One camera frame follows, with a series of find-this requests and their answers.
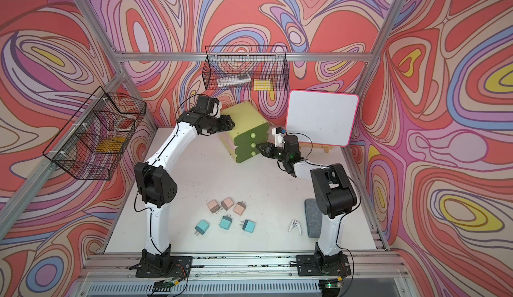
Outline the yellow green drawer cabinet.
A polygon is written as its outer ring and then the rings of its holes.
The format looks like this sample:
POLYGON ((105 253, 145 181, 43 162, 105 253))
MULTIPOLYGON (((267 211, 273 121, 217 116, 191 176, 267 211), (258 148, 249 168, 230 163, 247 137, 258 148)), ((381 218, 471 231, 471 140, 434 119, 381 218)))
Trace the yellow green drawer cabinet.
POLYGON ((249 101, 221 111, 235 123, 231 131, 220 134, 220 140, 236 163, 243 163, 260 154, 257 146, 268 142, 269 122, 249 101))

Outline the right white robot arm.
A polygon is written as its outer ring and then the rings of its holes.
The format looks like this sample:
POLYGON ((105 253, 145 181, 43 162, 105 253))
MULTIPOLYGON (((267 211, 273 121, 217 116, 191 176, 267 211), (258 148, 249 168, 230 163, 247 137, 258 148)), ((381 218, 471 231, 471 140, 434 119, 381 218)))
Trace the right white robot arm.
POLYGON ((279 134, 278 143, 264 142, 256 149, 266 158, 277 161, 285 172, 294 178, 312 183, 315 202, 323 215, 321 233, 315 245, 313 261, 296 261, 299 266, 313 266, 320 274, 328 274, 336 266, 345 266, 345 254, 339 246, 343 218, 357 206, 357 194, 351 178, 340 163, 312 163, 301 155, 296 135, 279 134))

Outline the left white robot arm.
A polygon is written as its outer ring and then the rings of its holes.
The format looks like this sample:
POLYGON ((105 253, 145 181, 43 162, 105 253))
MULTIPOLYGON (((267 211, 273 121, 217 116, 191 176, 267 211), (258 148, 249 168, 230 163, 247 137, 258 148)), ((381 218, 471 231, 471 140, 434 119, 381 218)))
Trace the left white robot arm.
POLYGON ((211 135, 234 128, 235 122, 229 115, 207 115, 187 111, 180 115, 171 135, 156 153, 148 161, 135 165, 136 185, 147 215, 147 239, 144 249, 148 254, 160 257, 170 247, 170 203, 178 193, 178 185, 171 172, 184 150, 203 132, 211 135))

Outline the grey box in back basket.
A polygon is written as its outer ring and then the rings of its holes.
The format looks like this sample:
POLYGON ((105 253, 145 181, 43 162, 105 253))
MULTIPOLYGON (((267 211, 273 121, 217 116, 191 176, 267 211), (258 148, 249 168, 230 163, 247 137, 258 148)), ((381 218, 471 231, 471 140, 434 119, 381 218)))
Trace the grey box in back basket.
POLYGON ((216 83, 219 87, 232 87, 244 85, 251 82, 251 76, 247 74, 230 75, 227 77, 220 77, 216 80, 216 83))

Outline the yellow sponge in back basket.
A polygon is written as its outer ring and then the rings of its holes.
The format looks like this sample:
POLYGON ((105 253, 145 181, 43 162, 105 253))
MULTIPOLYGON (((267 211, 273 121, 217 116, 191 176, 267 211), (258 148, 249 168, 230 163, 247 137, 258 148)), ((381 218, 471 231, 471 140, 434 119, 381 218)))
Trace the yellow sponge in back basket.
POLYGON ((254 79, 252 83, 253 91, 272 91, 273 82, 270 79, 254 79))

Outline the wooden easel stand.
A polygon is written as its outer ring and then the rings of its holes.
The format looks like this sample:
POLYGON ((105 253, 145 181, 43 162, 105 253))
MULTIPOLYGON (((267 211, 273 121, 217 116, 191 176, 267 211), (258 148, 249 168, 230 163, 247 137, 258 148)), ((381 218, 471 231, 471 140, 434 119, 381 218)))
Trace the wooden easel stand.
POLYGON ((304 142, 300 142, 299 147, 300 148, 305 147, 308 151, 313 150, 313 149, 323 150, 326 154, 328 154, 333 149, 333 146, 329 146, 329 145, 321 145, 321 144, 316 144, 316 143, 310 144, 310 143, 304 143, 304 142))

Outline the pink plug three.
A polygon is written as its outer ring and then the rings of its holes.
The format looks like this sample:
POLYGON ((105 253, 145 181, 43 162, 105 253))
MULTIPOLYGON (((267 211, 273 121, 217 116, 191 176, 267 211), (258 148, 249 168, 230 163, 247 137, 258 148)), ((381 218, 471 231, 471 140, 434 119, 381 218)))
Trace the pink plug three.
POLYGON ((246 209, 247 209, 247 206, 244 202, 237 202, 233 208, 233 211, 235 214, 241 216, 244 214, 246 209))

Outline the pink plug two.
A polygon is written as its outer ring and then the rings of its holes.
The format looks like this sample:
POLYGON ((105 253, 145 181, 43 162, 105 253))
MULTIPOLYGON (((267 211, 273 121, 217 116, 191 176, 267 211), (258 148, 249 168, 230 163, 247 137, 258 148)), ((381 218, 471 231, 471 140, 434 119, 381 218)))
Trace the pink plug two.
POLYGON ((226 198, 221 202, 221 206, 225 211, 229 211, 235 205, 232 198, 226 198))

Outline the pink framed whiteboard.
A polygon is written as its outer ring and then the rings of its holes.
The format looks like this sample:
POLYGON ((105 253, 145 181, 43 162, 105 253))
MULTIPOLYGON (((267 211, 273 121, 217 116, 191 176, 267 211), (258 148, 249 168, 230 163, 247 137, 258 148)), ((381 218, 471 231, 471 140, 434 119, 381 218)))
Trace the pink framed whiteboard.
POLYGON ((355 94, 293 90, 285 130, 298 134, 301 142, 348 146, 359 101, 355 94))

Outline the pink plug one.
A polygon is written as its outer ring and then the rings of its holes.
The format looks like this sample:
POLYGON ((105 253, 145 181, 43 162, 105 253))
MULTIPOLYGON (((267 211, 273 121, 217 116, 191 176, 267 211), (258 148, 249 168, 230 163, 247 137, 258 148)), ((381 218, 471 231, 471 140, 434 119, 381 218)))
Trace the pink plug one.
POLYGON ((220 205, 216 200, 211 200, 207 203, 207 208, 212 214, 216 214, 220 210, 220 205))

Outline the teal plug three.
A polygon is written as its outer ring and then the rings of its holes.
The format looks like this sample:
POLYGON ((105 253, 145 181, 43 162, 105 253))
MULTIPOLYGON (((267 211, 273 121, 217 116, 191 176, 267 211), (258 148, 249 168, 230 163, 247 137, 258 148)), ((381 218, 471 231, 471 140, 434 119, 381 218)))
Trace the teal plug three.
POLYGON ((245 220, 242 222, 241 227, 243 231, 252 234, 255 231, 256 223, 252 220, 245 220))

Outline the small white clip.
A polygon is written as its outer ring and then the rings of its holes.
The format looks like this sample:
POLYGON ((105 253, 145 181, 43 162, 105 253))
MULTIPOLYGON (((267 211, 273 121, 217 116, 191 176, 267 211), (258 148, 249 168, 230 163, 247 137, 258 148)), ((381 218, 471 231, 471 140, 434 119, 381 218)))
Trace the small white clip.
POLYGON ((301 236, 302 235, 302 229, 300 222, 296 219, 292 219, 291 223, 289 225, 288 233, 290 233, 293 229, 297 229, 297 233, 301 236))

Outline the teal plug two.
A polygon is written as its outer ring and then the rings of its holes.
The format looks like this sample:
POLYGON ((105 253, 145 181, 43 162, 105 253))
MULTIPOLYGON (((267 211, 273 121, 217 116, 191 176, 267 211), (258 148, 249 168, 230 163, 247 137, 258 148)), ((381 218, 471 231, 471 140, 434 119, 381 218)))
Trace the teal plug two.
POLYGON ((223 230, 229 230, 232 224, 232 218, 229 215, 225 215, 221 218, 219 227, 223 230))

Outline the grey felt eraser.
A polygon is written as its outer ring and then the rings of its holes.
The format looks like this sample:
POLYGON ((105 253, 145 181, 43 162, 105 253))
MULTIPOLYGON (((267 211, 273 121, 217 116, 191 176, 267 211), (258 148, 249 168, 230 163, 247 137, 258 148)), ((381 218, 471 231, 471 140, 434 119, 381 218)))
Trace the grey felt eraser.
POLYGON ((316 200, 313 198, 306 199, 304 207, 307 235, 309 238, 318 239, 321 235, 323 214, 321 213, 316 200))

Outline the teal plug one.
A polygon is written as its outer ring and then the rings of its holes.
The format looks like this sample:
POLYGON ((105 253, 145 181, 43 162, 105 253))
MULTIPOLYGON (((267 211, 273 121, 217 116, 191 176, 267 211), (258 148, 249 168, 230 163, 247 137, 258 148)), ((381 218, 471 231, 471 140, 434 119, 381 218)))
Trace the teal plug one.
POLYGON ((196 235, 205 235, 207 230, 210 228, 210 224, 206 220, 201 220, 195 226, 195 234, 196 235))

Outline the yellow item in left basket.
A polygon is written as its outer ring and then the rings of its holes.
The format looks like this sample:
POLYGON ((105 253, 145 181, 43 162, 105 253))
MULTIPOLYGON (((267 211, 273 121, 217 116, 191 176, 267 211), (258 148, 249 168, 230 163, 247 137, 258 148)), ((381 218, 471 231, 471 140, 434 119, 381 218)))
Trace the yellow item in left basket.
POLYGON ((126 138, 104 138, 99 141, 95 151, 99 154, 119 154, 125 144, 126 138))

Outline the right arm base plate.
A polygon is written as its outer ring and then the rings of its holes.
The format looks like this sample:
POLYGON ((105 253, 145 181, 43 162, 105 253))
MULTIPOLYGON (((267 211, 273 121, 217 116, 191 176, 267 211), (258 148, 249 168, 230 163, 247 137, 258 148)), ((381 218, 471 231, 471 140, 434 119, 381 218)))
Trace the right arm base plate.
POLYGON ((352 275, 347 255, 339 252, 333 256, 323 254, 296 255, 295 265, 299 276, 340 276, 352 275))

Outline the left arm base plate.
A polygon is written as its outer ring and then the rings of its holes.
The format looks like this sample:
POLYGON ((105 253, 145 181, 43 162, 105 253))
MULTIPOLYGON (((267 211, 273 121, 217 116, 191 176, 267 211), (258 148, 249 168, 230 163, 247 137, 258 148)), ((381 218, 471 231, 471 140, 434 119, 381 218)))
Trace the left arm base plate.
POLYGON ((136 278, 187 278, 192 268, 192 256, 142 257, 136 269, 136 278))

